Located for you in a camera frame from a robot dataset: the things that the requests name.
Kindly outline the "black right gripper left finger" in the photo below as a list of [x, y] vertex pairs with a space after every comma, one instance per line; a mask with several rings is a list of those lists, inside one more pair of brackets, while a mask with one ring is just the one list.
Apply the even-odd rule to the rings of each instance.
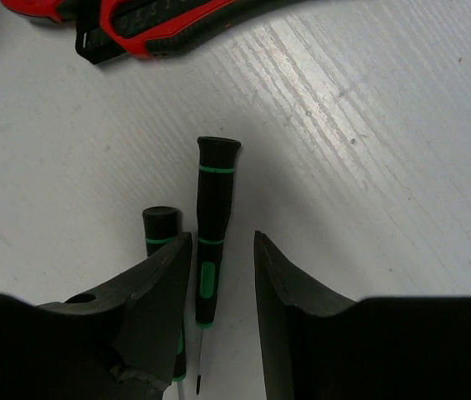
[[193, 253], [185, 232], [66, 302], [0, 293], [0, 399], [159, 399], [171, 385]]

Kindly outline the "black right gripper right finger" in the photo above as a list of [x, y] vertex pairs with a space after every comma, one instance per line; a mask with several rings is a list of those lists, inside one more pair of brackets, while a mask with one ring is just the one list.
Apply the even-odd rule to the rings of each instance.
[[269, 399], [471, 399], [471, 297], [352, 300], [254, 236]]

